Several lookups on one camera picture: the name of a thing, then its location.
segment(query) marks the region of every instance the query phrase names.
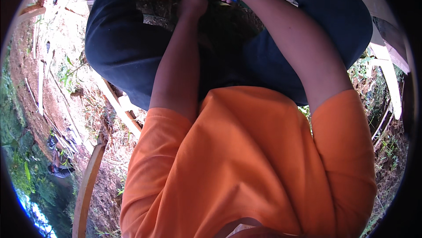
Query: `orange t-shirt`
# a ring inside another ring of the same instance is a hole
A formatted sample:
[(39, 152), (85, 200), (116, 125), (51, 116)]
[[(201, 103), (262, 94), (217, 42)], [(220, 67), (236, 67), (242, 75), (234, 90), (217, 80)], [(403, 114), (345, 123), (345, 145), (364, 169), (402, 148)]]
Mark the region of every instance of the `orange t-shirt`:
[(359, 96), (326, 100), (309, 123), (260, 87), (209, 91), (194, 124), (152, 108), (123, 194), (123, 237), (213, 237), (243, 217), (282, 233), (358, 237), (377, 192)]

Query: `black pants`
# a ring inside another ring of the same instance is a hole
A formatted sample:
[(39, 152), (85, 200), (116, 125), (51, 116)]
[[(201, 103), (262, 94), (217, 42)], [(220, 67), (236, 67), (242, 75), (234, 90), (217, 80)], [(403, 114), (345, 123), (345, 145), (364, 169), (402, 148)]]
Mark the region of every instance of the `black pants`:
[[(372, 36), (372, 21), (361, 0), (296, 0), (331, 37), (349, 68)], [(171, 32), (143, 23), (134, 0), (95, 0), (89, 15), (85, 51), (89, 64), (148, 110), (152, 85)], [(200, 47), (200, 99), (212, 88), (248, 85), (283, 93), (306, 105), (299, 77), (267, 30), (244, 45), (241, 53), (216, 57)]]

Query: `hair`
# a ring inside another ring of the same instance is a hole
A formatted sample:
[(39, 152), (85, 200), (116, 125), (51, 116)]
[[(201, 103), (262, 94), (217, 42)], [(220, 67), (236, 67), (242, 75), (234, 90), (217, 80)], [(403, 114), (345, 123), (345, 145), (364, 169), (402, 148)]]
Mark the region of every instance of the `hair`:
[(49, 164), (47, 166), (47, 171), (49, 172), (50, 175), (54, 175), (53, 165), (52, 164)]

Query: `t-shirt sleeve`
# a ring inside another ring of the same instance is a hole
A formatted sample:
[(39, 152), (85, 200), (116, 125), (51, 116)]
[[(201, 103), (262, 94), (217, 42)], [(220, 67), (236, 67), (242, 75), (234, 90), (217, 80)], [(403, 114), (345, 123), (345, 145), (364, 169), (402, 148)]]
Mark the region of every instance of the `t-shirt sleeve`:
[(339, 93), (319, 106), (312, 130), (333, 196), (337, 235), (359, 237), (377, 185), (371, 133), (356, 91)]
[(120, 228), (134, 237), (164, 188), (180, 144), (192, 124), (177, 112), (151, 108), (132, 157), (124, 186)]

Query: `person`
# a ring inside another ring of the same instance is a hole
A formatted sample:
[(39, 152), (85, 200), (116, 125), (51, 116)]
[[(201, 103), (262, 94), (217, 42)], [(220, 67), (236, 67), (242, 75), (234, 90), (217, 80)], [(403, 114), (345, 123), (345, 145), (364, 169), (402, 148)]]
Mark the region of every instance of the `person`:
[(197, 41), (207, 0), (182, 0), (173, 33), (143, 24), (133, 0), (95, 0), (88, 62), (149, 110), (122, 237), (359, 237), (365, 228), (374, 153), (346, 69), (371, 39), (368, 10), (361, 0), (242, 1), (266, 29), (220, 57)]
[(71, 159), (62, 157), (55, 149), (52, 152), (53, 162), (47, 166), (47, 170), (50, 175), (54, 175), (58, 178), (65, 178), (70, 176), (71, 173), (75, 171), (71, 165)]

